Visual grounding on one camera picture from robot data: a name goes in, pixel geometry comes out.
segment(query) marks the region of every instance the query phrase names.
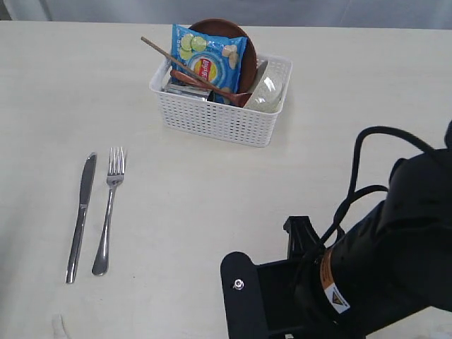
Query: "plastic basket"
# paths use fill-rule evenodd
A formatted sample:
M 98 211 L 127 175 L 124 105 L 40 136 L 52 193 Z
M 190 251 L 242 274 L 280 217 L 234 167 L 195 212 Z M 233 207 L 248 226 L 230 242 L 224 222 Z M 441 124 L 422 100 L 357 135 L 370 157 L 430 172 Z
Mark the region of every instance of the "plastic basket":
M 151 79 L 149 88 L 157 94 L 159 110 L 166 126 L 200 136 L 265 147 L 270 143 L 276 119 L 283 110 L 292 73 L 292 62 L 286 58 L 258 55 L 258 64 L 265 60 L 278 70 L 284 83 L 281 101 L 275 113 L 262 113 L 163 92 L 163 80 L 171 66 L 169 60 L 162 62 Z

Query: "knife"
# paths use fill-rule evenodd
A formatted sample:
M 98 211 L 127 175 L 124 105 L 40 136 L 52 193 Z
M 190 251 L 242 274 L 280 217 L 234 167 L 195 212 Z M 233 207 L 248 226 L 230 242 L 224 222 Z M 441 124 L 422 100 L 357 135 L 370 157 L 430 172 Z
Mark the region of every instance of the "knife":
M 83 228 L 85 227 L 86 211 L 90 202 L 91 187 L 93 187 L 96 160 L 97 154 L 91 153 L 83 168 L 76 230 L 73 233 L 71 254 L 69 254 L 66 284 L 72 284 L 76 280 L 78 257 L 80 256 L 80 248 L 82 246 Z

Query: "white tabletop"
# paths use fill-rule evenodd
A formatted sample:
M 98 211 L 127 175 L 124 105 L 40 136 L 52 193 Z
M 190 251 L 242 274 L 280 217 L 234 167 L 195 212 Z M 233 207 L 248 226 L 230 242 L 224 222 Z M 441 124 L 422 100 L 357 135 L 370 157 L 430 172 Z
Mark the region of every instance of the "white tabletop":
M 267 148 L 167 129 L 148 81 L 168 25 L 0 22 L 0 338 L 227 337 L 220 262 L 285 257 L 289 215 L 323 232 L 345 197 L 352 146 L 365 127 L 443 145 L 452 117 L 452 32 L 245 28 L 257 50 L 294 62 Z M 90 270 L 107 202 L 110 146 L 129 150 L 112 217 L 110 270 Z M 97 173 L 78 275 L 64 283 L 81 171 Z M 359 186 L 387 184 L 417 151 L 391 137 L 364 145 Z M 350 211 L 350 228 L 383 195 Z M 371 338 L 452 338 L 428 309 Z

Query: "warning label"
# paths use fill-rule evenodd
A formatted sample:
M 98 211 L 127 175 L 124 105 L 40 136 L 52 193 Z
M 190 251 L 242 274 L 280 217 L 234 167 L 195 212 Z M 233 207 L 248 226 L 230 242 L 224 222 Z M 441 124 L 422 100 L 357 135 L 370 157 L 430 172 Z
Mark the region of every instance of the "warning label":
M 331 272 L 331 250 L 329 249 L 323 256 L 320 264 L 320 281 L 325 292 L 325 296 L 331 306 L 338 312 L 343 313 L 350 308 L 347 300 L 341 295 L 338 287 L 334 283 L 333 273 Z

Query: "fork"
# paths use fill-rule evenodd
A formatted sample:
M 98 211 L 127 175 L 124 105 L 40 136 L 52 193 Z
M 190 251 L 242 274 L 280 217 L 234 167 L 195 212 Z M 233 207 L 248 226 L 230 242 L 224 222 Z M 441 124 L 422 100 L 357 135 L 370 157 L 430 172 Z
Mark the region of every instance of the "fork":
M 123 182 L 126 171 L 126 156 L 122 147 L 110 148 L 108 165 L 107 185 L 109 190 L 107 212 L 105 213 L 102 236 L 100 237 L 99 247 L 97 248 L 96 258 L 93 269 L 91 270 L 94 275 L 104 275 L 108 271 L 110 224 L 112 221 L 114 195 L 116 188 Z

